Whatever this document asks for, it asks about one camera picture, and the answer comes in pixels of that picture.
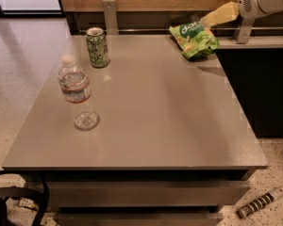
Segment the green chip bag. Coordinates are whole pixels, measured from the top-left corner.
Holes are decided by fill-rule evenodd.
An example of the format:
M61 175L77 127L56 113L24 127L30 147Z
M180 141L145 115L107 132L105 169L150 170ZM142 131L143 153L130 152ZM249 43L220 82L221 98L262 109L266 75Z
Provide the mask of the green chip bag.
M219 46L217 38L209 28L204 28L200 22L183 24L169 28L182 49L185 58L207 57L215 53Z

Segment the terrazzo floor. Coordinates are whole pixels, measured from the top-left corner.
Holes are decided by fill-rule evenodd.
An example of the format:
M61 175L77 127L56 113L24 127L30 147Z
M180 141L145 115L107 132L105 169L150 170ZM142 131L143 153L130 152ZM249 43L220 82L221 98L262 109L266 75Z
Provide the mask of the terrazzo floor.
M0 19L0 165L33 106L46 77L70 38L65 19ZM239 219L241 206L283 186L283 138L259 138L269 168L249 180L251 189L236 205L225 206L218 226L283 226L283 198L247 219ZM0 186L20 186L15 176L0 176ZM30 225L34 212L8 201L8 216L19 225ZM53 213L42 225L54 226Z

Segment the drawer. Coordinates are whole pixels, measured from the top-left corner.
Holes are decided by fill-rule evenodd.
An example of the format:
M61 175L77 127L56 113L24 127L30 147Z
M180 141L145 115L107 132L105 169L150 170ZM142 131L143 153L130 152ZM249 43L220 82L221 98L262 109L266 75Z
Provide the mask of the drawer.
M221 214L195 209L91 209L89 213L57 213L60 226L215 226Z
M161 207L235 204L245 181L49 182L49 207Z

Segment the black chair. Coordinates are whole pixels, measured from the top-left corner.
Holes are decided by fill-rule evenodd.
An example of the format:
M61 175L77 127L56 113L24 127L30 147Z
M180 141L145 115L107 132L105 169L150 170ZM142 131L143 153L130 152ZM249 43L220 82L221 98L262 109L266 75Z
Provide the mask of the black chair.
M0 175L2 174L10 173L0 170ZM21 198L32 200L38 206L37 214L34 217L32 226L41 225L41 221L49 201L49 190L44 180L41 180L40 178L36 179L42 183L42 192L25 187L0 187L0 226L15 226L12 222L8 221L8 209L6 202L9 198L15 200L20 200Z

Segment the gray tabletop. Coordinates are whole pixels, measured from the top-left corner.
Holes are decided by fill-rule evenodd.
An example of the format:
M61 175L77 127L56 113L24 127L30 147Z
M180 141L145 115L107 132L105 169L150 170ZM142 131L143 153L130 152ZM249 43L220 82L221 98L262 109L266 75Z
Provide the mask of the gray tabletop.
M11 147L6 170L259 169L266 158L218 58L189 62L169 36L109 36L90 65L85 38L64 53L88 71L99 125L75 129L58 61Z

